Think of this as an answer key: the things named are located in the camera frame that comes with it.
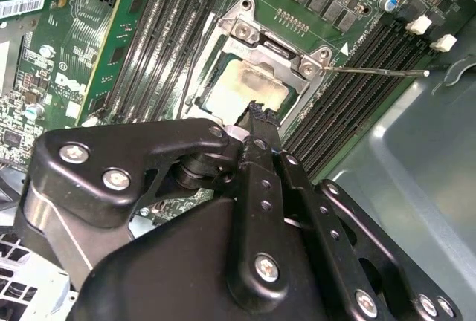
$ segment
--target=black dimm slot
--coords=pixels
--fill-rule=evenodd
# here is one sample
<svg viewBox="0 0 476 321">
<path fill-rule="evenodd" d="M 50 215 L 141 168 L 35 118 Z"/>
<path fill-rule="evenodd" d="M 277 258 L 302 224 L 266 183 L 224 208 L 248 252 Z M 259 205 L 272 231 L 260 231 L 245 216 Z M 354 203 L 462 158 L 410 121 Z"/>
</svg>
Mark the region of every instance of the black dimm slot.
<svg viewBox="0 0 476 321">
<path fill-rule="evenodd" d="M 181 72 L 184 70 L 184 67 L 187 63 L 190 50 L 192 50 L 198 43 L 200 36 L 202 35 L 203 27 L 208 18 L 208 13 L 211 10 L 212 6 L 215 4 L 216 0 L 204 0 L 205 5 L 201 6 L 202 15 L 199 20 L 199 24 L 196 25 L 194 31 L 191 35 L 191 44 L 185 45 L 184 50 L 181 51 L 180 58 L 174 63 L 172 72 L 173 74 L 169 75 L 167 81 L 164 83 L 164 88 L 161 90 L 161 97 L 159 101 L 155 104 L 152 113 L 152 120 L 158 120 L 167 101 L 170 98 L 173 87 L 176 84 L 178 78 L 180 77 Z"/>
<path fill-rule="evenodd" d="M 416 52 L 410 60 L 407 61 L 407 65 L 403 69 L 410 69 L 415 66 L 422 58 L 422 54 L 420 52 Z M 365 113 L 361 115 L 361 118 L 357 124 L 353 127 L 349 127 L 347 132 L 338 140 L 334 141 L 332 144 L 329 145 L 331 149 L 328 149 L 325 154 L 323 154 L 308 170 L 309 176 L 316 176 L 326 165 L 331 161 L 331 159 L 335 156 L 335 154 L 342 149 L 347 141 L 358 131 L 361 125 L 370 118 L 374 110 L 385 101 L 385 99 L 391 94 L 391 92 L 397 87 L 400 82 L 403 81 L 401 77 L 392 77 L 391 82 L 387 85 L 384 85 L 384 90 L 379 93 L 379 95 L 370 101 L 368 104 Z"/>
<path fill-rule="evenodd" d="M 391 54 L 390 61 L 384 63 L 386 67 L 394 67 L 395 69 L 400 69 L 401 61 L 403 58 L 407 57 L 409 52 L 411 51 L 411 45 L 407 42 L 403 42 L 403 45 L 399 45 L 402 40 L 405 40 L 403 37 L 395 37 L 392 42 L 388 43 L 388 46 L 393 48 L 391 50 L 387 50 L 387 55 L 385 53 L 382 56 L 386 56 L 385 60 L 388 58 L 388 54 Z M 384 85 L 387 81 L 390 81 L 390 77 L 385 76 L 375 76 L 365 74 L 365 80 L 369 80 L 370 84 L 363 88 L 362 91 L 359 92 L 358 96 L 355 96 L 355 99 L 352 102 L 349 102 L 348 106 L 342 108 L 342 117 L 340 120 L 335 123 L 332 122 L 332 128 L 330 130 L 325 129 L 324 132 L 321 133 L 321 137 L 325 137 L 325 139 L 319 144 L 319 150 L 315 149 L 311 152 L 311 154 L 305 158 L 308 164 L 306 165 L 306 169 L 311 169 L 312 166 L 315 164 L 316 161 L 319 161 L 322 154 L 329 148 L 329 145 L 332 144 L 334 140 L 337 140 L 340 132 L 338 130 L 346 129 L 348 126 L 352 126 L 355 124 L 355 120 L 359 118 L 358 113 L 362 110 L 363 107 L 371 100 L 371 98 L 377 93 L 377 91 Z"/>
<path fill-rule="evenodd" d="M 382 42 L 382 38 L 385 38 L 389 33 L 390 28 L 385 27 L 384 25 L 375 27 L 370 32 L 370 35 L 364 41 L 360 49 L 353 55 L 346 65 L 351 67 L 363 65 L 367 58 L 371 56 L 372 52 L 374 52 L 376 46 Z M 332 78 L 322 98 L 319 99 L 318 104 L 307 114 L 304 121 L 296 128 L 295 133 L 286 142 L 289 151 L 299 149 L 303 140 L 307 136 L 307 132 L 310 132 L 310 130 L 318 124 L 324 111 L 328 109 L 338 97 L 340 97 L 340 94 L 345 90 L 355 76 L 356 74 L 336 74 Z"/>
<path fill-rule="evenodd" d="M 392 36 L 389 41 L 385 42 L 384 52 L 379 55 L 369 56 L 367 58 L 368 62 L 365 63 L 365 66 L 374 68 L 382 67 L 386 56 L 393 51 L 393 48 L 395 48 L 400 41 L 401 38 L 398 36 Z M 327 107 L 327 117 L 324 116 L 325 120 L 321 120 L 322 123 L 320 125 L 313 126 L 312 130 L 309 131 L 309 134 L 312 134 L 314 139 L 297 150 L 295 152 L 297 156 L 305 159 L 309 153 L 312 153 L 313 148 L 318 145 L 328 129 L 332 127 L 340 115 L 345 114 L 348 105 L 351 104 L 358 95 L 360 95 L 360 97 L 364 96 L 361 91 L 366 88 L 366 84 L 371 78 L 373 77 L 369 74 L 357 74 L 348 82 L 345 92 L 337 97 L 337 99 Z"/>
<path fill-rule="evenodd" d="M 120 107 L 120 111 L 118 114 L 120 116 L 132 114 L 131 110 L 133 110 L 133 102 L 135 102 L 135 96 L 138 92 L 138 89 L 140 88 L 140 81 L 144 77 L 145 70 L 152 59 L 152 55 L 154 54 L 155 51 L 155 46 L 157 45 L 159 38 L 156 37 L 156 33 L 162 33 L 163 29 L 165 28 L 165 25 L 167 22 L 170 20 L 170 14 L 172 13 L 175 5 L 176 5 L 177 0 L 164 0 L 164 13 L 160 13 L 158 15 L 159 21 L 157 22 L 156 26 L 153 29 L 152 35 L 149 38 L 149 41 L 147 43 L 147 48 L 145 50 L 145 53 L 140 61 L 138 70 L 134 73 L 134 76 L 131 79 L 131 85 L 130 85 L 130 90 L 126 93 L 126 96 L 123 99 L 122 106 Z"/>
<path fill-rule="evenodd" d="M 127 79 L 127 76 L 130 75 L 131 70 L 134 69 L 132 65 L 132 60 L 134 56 L 137 54 L 138 46 L 141 42 L 141 37 L 144 34 L 143 30 L 146 27 L 147 20 L 154 8 L 155 4 L 158 3 L 157 12 L 161 13 L 162 8 L 164 6 L 164 1 L 162 0 L 148 0 L 144 12 L 142 13 L 141 20 L 137 25 L 134 38 L 132 39 L 131 45 L 129 46 L 129 50 L 127 51 L 126 59 L 124 60 L 123 67 L 120 70 L 119 76 L 115 81 L 114 87 L 112 89 L 111 94 L 108 96 L 105 106 L 107 109 L 112 108 L 112 104 L 115 104 L 119 100 L 119 94 L 122 92 L 124 85 L 128 85 L 126 90 L 128 91 L 130 86 L 132 85 L 131 80 Z M 155 26 L 155 22 L 158 20 L 159 16 L 155 16 L 155 21 L 152 24 Z"/>
<path fill-rule="evenodd" d="M 148 79 L 148 83 L 146 88 L 143 90 L 143 93 L 141 95 L 141 98 L 139 100 L 139 104 L 137 105 L 138 110 L 136 115 L 131 115 L 131 118 L 138 118 L 139 120 L 142 120 L 144 117 L 144 114 L 146 113 L 147 110 L 147 102 L 150 99 L 150 95 L 153 93 L 155 90 L 158 82 L 160 81 L 160 78 L 162 77 L 162 74 L 164 73 L 164 69 L 167 67 L 167 63 L 169 60 L 172 58 L 173 50 L 177 43 L 179 42 L 179 38 L 182 36 L 183 32 L 187 29 L 187 18 L 190 18 L 194 11 L 194 6 L 190 5 L 189 0 L 184 0 L 183 1 L 184 6 L 186 6 L 186 10 L 182 10 L 180 15 L 177 17 L 176 22 L 179 24 L 177 25 L 171 25 L 173 28 L 170 30 L 169 35 L 167 36 L 167 41 L 170 40 L 170 43 L 167 43 L 165 45 L 165 51 L 163 51 L 162 57 L 157 59 L 157 65 L 154 67 L 154 71 L 151 74 L 151 76 Z"/>
<path fill-rule="evenodd" d="M 426 52 L 425 44 L 400 25 L 380 22 L 346 65 L 407 70 Z M 401 77 L 336 74 L 285 143 L 285 149 L 302 161 L 310 177 L 315 177 L 401 81 Z"/>
</svg>

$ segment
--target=screw hole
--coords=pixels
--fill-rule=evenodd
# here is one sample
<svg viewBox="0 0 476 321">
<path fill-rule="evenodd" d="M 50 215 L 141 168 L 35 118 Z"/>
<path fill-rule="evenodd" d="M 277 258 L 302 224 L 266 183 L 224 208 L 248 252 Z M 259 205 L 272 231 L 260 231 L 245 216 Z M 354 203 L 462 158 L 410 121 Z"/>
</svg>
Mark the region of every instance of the screw hole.
<svg viewBox="0 0 476 321">
<path fill-rule="evenodd" d="M 266 200 L 261 201 L 261 208 L 263 208 L 266 212 L 269 212 L 272 210 L 273 206 L 267 202 Z"/>
<path fill-rule="evenodd" d="M 341 235 L 339 235 L 338 232 L 336 232 L 335 230 L 331 230 L 330 231 L 330 235 L 334 238 L 334 240 L 338 241 L 341 237 Z"/>
<path fill-rule="evenodd" d="M 241 8 L 245 11 L 248 11 L 251 9 L 251 2 L 249 0 L 243 0 L 241 3 Z"/>
<path fill-rule="evenodd" d="M 268 180 L 261 180 L 261 186 L 263 186 L 264 189 L 271 189 L 271 184 Z"/>
</svg>

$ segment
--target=green circuit board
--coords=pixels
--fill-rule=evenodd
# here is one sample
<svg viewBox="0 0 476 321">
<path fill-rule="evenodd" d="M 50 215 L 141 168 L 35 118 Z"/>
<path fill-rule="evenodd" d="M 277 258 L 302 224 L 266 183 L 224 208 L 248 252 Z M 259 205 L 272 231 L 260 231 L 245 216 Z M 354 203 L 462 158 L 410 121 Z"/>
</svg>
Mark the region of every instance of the green circuit board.
<svg viewBox="0 0 476 321">
<path fill-rule="evenodd" d="M 58 1 L 53 0 L 53 7 Z M 221 16 L 237 1 L 217 0 L 212 10 Z M 355 16 L 353 24 L 343 32 L 310 8 L 311 1 L 255 0 L 256 20 L 307 53 L 322 45 L 330 47 L 333 65 L 343 65 L 353 55 L 382 15 L 377 0 L 330 0 Z M 399 4 L 407 1 L 398 0 Z M 453 33 L 474 15 L 476 8 L 475 0 L 420 1 L 427 10 L 441 15 Z M 26 165 L 38 135 L 77 126 L 95 112 L 101 103 L 98 100 L 112 90 L 136 25 L 148 14 L 146 8 L 147 0 L 117 0 L 114 4 L 67 0 L 64 7 L 42 13 L 36 30 L 24 37 L 14 91 L 1 98 L 0 158 Z M 52 53 L 50 56 L 41 54 L 45 48 Z M 168 100 L 165 117 L 172 117 L 170 112 L 180 93 L 181 86 L 177 85 Z M 160 94 L 158 88 L 152 93 L 154 97 Z M 25 106 L 33 103 L 44 108 L 38 120 L 28 120 L 23 115 Z"/>
</svg>

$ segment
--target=ram slot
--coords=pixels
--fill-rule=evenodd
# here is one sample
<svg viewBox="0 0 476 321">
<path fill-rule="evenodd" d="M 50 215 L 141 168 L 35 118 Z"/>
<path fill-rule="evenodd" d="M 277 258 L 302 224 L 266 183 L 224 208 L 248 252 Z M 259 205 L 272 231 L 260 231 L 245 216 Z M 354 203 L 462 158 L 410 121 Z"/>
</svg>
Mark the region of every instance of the ram slot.
<svg viewBox="0 0 476 321">
<path fill-rule="evenodd" d="M 185 65 L 187 64 L 190 51 L 196 46 L 200 36 L 202 35 L 205 22 L 207 21 L 209 13 L 215 2 L 216 0 L 197 0 L 197 4 L 201 4 L 197 10 L 198 20 L 193 27 L 190 38 L 188 39 L 187 43 L 183 45 L 178 51 L 177 60 L 173 63 L 171 72 L 160 90 L 160 97 L 153 107 L 152 115 L 150 117 L 143 116 L 141 118 L 142 120 L 158 120 L 160 118 L 174 86 L 177 83 L 182 71 L 184 70 Z"/>
</svg>

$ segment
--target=electrolytic capacitor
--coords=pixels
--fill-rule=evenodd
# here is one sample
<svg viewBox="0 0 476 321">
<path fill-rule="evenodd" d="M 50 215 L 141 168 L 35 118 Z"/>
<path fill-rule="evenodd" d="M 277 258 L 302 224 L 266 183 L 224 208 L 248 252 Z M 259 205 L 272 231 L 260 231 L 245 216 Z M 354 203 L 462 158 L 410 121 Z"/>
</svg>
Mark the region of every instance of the electrolytic capacitor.
<svg viewBox="0 0 476 321">
<path fill-rule="evenodd" d="M 43 114 L 45 113 L 45 109 L 41 104 L 32 104 L 31 106 L 28 106 L 25 111 L 23 112 L 23 115 L 28 119 L 28 120 L 37 120 L 38 118 L 41 118 Z"/>
<path fill-rule="evenodd" d="M 396 0 L 379 0 L 379 8 L 386 13 L 391 13 L 398 5 Z"/>
</svg>

